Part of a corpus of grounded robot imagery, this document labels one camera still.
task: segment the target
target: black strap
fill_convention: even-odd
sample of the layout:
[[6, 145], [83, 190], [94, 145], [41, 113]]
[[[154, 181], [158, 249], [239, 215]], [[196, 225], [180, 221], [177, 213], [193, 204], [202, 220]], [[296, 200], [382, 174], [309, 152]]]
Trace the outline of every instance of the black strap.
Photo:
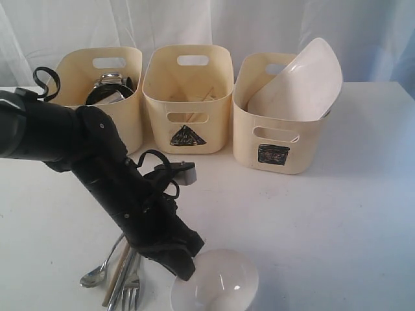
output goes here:
[[[56, 84], [56, 92], [55, 93], [53, 93], [51, 95], [48, 95], [49, 88], [47, 87], [47, 85], [44, 82], [42, 82], [39, 79], [39, 77], [38, 77], [38, 72], [39, 71], [45, 71], [49, 76], [51, 76], [51, 78], [53, 79], [53, 81]], [[48, 102], [48, 101], [54, 99], [58, 95], [58, 93], [60, 91], [60, 78], [59, 78], [58, 73], [55, 70], [52, 70], [52, 69], [50, 69], [48, 67], [44, 67], [44, 66], [37, 67], [33, 71], [33, 80], [35, 81], [35, 83], [38, 86], [40, 86], [44, 90], [43, 94], [38, 95], [38, 98], [43, 98], [43, 101]]]

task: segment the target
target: spoon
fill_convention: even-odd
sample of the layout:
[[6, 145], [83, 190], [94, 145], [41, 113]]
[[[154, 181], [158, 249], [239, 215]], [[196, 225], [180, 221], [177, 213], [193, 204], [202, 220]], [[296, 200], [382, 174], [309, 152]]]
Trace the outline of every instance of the spoon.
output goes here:
[[100, 266], [97, 266], [94, 270], [85, 274], [81, 278], [79, 283], [82, 287], [86, 287], [86, 288], [96, 287], [105, 280], [106, 273], [108, 270], [108, 262], [110, 261], [112, 253], [115, 251], [118, 244], [121, 242], [123, 238], [124, 238], [124, 233], [119, 236], [119, 238], [117, 239], [117, 241], [111, 248], [110, 254], [106, 257], [106, 260]]

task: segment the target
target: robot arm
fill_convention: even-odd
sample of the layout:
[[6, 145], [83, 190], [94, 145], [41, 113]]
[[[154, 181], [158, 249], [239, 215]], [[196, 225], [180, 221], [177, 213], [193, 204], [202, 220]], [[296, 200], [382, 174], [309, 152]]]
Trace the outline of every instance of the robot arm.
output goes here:
[[[204, 242], [176, 215], [174, 199], [176, 180], [195, 180], [195, 164], [170, 163], [156, 150], [143, 153], [135, 164], [102, 110], [72, 110], [37, 98], [25, 89], [0, 91], [0, 157], [43, 161], [57, 172], [72, 171], [133, 248], [188, 280], [195, 271], [192, 257]], [[163, 164], [142, 176], [137, 168], [148, 153]], [[171, 183], [175, 196], [164, 193]]]

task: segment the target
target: table surface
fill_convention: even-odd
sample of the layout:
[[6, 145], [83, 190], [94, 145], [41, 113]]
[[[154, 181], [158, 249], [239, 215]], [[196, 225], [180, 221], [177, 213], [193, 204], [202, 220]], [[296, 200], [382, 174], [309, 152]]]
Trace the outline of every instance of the table surface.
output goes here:
[[[399, 84], [345, 83], [303, 174], [245, 168], [231, 141], [216, 154], [169, 158], [196, 163], [178, 214], [206, 239], [203, 250], [236, 249], [258, 267], [255, 311], [412, 311], [414, 151], [415, 102]], [[0, 172], [0, 309], [104, 310], [105, 286], [78, 282], [119, 228], [69, 172], [10, 159]], [[140, 310], [169, 310], [174, 277], [142, 267]]]

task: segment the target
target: fork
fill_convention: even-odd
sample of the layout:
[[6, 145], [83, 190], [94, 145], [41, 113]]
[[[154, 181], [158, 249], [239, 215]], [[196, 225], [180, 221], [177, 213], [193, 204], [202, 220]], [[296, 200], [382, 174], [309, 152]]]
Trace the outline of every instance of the fork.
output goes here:
[[132, 273], [125, 280], [121, 300], [123, 302], [123, 311], [137, 311], [140, 291], [140, 279], [138, 269], [140, 267], [141, 255], [137, 253], [136, 262], [133, 262]]

